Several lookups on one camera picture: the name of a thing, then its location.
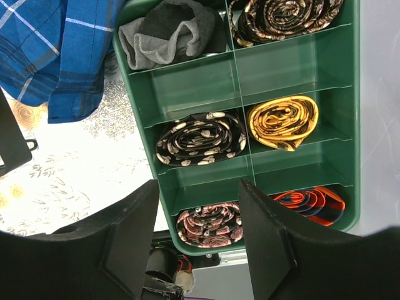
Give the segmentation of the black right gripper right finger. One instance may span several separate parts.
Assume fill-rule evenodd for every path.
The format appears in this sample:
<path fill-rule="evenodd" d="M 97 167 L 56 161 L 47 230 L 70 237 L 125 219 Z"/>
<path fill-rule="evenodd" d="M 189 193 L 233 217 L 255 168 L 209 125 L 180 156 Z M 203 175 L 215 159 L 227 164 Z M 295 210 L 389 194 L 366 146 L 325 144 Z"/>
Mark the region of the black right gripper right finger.
<path fill-rule="evenodd" d="M 325 227 L 239 183 L 255 299 L 398 299 L 399 228 L 356 236 Z"/>

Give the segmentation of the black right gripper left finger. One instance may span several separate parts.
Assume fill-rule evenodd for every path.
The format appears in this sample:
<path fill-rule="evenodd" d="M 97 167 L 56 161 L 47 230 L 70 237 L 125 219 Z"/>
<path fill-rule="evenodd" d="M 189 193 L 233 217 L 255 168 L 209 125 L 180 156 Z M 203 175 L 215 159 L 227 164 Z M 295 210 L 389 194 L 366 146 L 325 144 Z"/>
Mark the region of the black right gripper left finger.
<path fill-rule="evenodd" d="M 52 234 L 1 233 L 2 299 L 139 299 L 159 201 L 150 180 Z"/>

